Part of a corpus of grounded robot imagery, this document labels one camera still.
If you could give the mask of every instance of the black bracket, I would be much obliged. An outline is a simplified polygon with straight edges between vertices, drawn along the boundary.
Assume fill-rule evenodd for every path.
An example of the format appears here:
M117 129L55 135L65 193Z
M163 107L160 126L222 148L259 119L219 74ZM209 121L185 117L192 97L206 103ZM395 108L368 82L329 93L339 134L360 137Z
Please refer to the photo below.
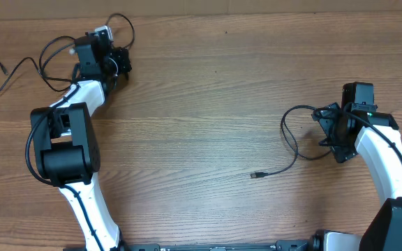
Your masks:
M354 82L344 84L342 90L342 107L332 103L327 108L339 110L341 113L321 110L320 114L312 114L314 121L318 121L325 135L320 146L328 146L337 163L345 162L358 153L355 142L359 131L364 126L360 121L343 116L343 112L352 114L372 125L390 126L395 130L399 127L391 114L376 112L378 106L374 105L375 96L373 85L369 83Z
M48 109L32 111L32 127ZM70 141L52 143L51 139L69 132ZM54 186L80 181L90 184L92 174L100 169L101 156L85 102L51 112L33 135L33 145L38 173Z
M75 51L79 58L78 69L81 80L98 80L103 93L108 97L117 87L117 77L124 74L128 79L131 71L129 51L114 47L108 30L87 33L75 40Z

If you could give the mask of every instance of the wooden table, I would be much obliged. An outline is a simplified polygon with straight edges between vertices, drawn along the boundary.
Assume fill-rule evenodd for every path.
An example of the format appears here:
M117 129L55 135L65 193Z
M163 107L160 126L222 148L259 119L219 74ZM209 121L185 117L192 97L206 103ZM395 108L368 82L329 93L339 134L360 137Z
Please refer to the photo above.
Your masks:
M105 19L0 22L12 70L49 40L83 36ZM308 238L316 229L363 234L380 207L358 157L299 160L281 139L294 105L341 101L348 82L375 84L380 112L402 134L402 12L134 17L128 85L93 117L101 188L129 243L247 243ZM131 39L113 20L116 45ZM68 77L76 56L47 69ZM5 80L0 71L0 85ZM59 98L31 63L0 95L0 250L60 250L84 239L67 201L24 161L29 114ZM325 136L310 111L288 118L301 152Z

